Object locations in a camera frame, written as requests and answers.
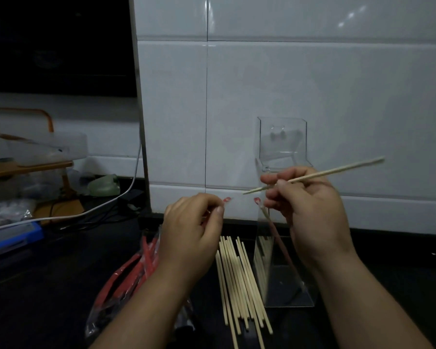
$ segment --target fingernail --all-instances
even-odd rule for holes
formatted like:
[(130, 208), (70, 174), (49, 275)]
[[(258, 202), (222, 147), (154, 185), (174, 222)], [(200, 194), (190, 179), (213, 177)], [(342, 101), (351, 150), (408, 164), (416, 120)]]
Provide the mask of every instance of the fingernail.
[(222, 217), (225, 214), (225, 209), (223, 207), (219, 206), (217, 208), (217, 213), (218, 213), (219, 216)]
[(278, 182), (276, 183), (277, 186), (286, 186), (288, 184), (288, 182), (286, 180), (283, 179), (279, 179)]

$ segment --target blue case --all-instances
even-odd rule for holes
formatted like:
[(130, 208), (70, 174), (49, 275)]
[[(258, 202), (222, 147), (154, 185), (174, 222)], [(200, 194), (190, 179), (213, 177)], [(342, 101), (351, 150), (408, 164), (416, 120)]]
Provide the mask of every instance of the blue case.
[(43, 238), (44, 233), (42, 228), (36, 222), (0, 229), (0, 254), (23, 247)]

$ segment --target white ceramic tile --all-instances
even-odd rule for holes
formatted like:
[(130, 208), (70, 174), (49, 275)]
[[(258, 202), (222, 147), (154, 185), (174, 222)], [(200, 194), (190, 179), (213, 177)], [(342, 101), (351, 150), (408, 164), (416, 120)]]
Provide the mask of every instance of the white ceramic tile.
[(436, 201), (342, 196), (351, 228), (436, 234)]
[[(225, 208), (225, 218), (257, 220), (253, 195), (242, 195), (242, 190), (206, 188), (205, 191), (220, 198), (232, 198)], [(436, 234), (435, 201), (341, 197), (351, 228)], [(274, 222), (285, 223), (281, 213), (271, 210), (270, 214)]]
[(209, 0), (209, 40), (436, 41), (436, 0)]
[(204, 186), (206, 43), (139, 42), (149, 181)]
[(181, 197), (205, 192), (204, 187), (169, 186), (150, 184), (150, 205), (153, 213), (163, 213), (169, 204)]
[(207, 0), (134, 0), (138, 40), (206, 40)]
[(256, 117), (299, 117), (319, 170), (386, 156), (342, 194), (436, 199), (436, 46), (213, 42), (207, 93), (207, 187), (257, 186)]

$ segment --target electrical cord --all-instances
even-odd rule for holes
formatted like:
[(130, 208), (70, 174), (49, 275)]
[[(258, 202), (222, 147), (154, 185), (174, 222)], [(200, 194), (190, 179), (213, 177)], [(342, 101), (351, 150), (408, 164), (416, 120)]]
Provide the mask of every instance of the electrical cord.
[(71, 225), (67, 225), (65, 227), (61, 227), (59, 228), (56, 232), (76, 232), (76, 231), (84, 231), (84, 230), (90, 230), (90, 229), (94, 229), (96, 227), (98, 227), (99, 225), (102, 224), (112, 224), (112, 223), (121, 223), (121, 222), (125, 222), (134, 218), (138, 217), (138, 214), (134, 214), (131, 216), (128, 216), (126, 218), (122, 218), (122, 219), (117, 219), (114, 221), (109, 220), (112, 217), (115, 217), (117, 214), (112, 214), (112, 215), (108, 215), (113, 208), (116, 205), (113, 205), (107, 212), (105, 212), (105, 214), (98, 220), (95, 222), (83, 222), (83, 223), (76, 223), (76, 224), (71, 224)]
[(16, 226), (16, 225), (22, 225), (22, 224), (27, 224), (27, 223), (32, 223), (32, 222), (40, 222), (40, 221), (56, 221), (56, 220), (64, 220), (64, 219), (71, 219), (71, 218), (76, 218), (76, 217), (82, 217), (82, 216), (84, 216), (84, 215), (87, 215), (87, 214), (89, 214), (89, 213), (92, 213), (93, 211), (95, 211), (95, 210), (97, 210), (97, 209), (100, 209), (100, 208), (103, 207), (103, 206), (106, 206), (107, 204), (110, 204), (110, 203), (116, 201), (118, 198), (120, 198), (121, 196), (123, 196), (123, 195), (125, 195), (126, 193), (128, 193), (129, 191), (131, 191), (132, 187), (134, 186), (134, 182), (136, 181), (136, 176), (137, 176), (137, 167), (138, 167), (138, 165), (139, 165), (139, 156), (140, 156), (140, 151), (141, 151), (141, 149), (142, 149), (142, 145), (141, 145), (141, 142), (139, 142), (139, 149), (138, 149), (138, 152), (137, 152), (137, 159), (136, 159), (136, 167), (135, 167), (135, 169), (134, 169), (134, 175), (133, 175), (133, 177), (132, 177), (131, 185), (130, 185), (129, 188), (128, 188), (125, 192), (123, 192), (121, 195), (116, 196), (115, 198), (113, 198), (113, 199), (111, 199), (111, 200), (109, 200), (109, 201), (107, 201), (107, 202), (105, 202), (105, 203), (102, 203), (101, 205), (96, 206), (96, 207), (94, 207), (94, 208), (92, 208), (92, 209), (89, 209), (89, 210), (86, 211), (86, 212), (82, 212), (82, 213), (80, 213), (80, 214), (75, 214), (75, 215), (65, 215), (65, 216), (61, 216), (61, 217), (44, 217), (44, 218), (36, 218), (36, 219), (27, 219), (27, 220), (25, 220), (25, 221), (20, 221), (20, 222), (16, 222), (16, 223), (11, 223), (11, 224), (6, 224), (6, 225), (1, 225), (1, 226), (0, 226), (0, 229), (3, 229), (3, 228), (9, 228), (9, 227), (14, 227), (14, 226)]

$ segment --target clear plastic container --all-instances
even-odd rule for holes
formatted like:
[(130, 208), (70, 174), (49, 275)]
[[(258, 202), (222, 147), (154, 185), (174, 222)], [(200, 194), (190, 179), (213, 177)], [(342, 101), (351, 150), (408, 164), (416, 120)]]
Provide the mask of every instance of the clear plastic container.
[(87, 136), (81, 133), (33, 134), (23, 140), (7, 140), (6, 144), (11, 156), (22, 167), (87, 157)]
[(298, 118), (258, 117), (255, 157), (263, 172), (277, 172), (307, 160), (307, 122)]
[[(258, 174), (296, 165), (311, 166), (306, 142), (305, 120), (258, 117), (255, 132)], [(262, 205), (264, 199), (265, 191), (255, 198), (259, 206), (252, 265), (263, 303), (265, 307), (312, 307), (318, 297), (316, 284), (298, 258), (287, 226), (270, 222), (273, 211)]]
[(252, 268), (263, 304), (268, 308), (313, 307), (319, 293), (314, 278), (297, 256), (287, 227), (270, 223), (265, 213), (271, 211), (264, 213), (261, 208)]

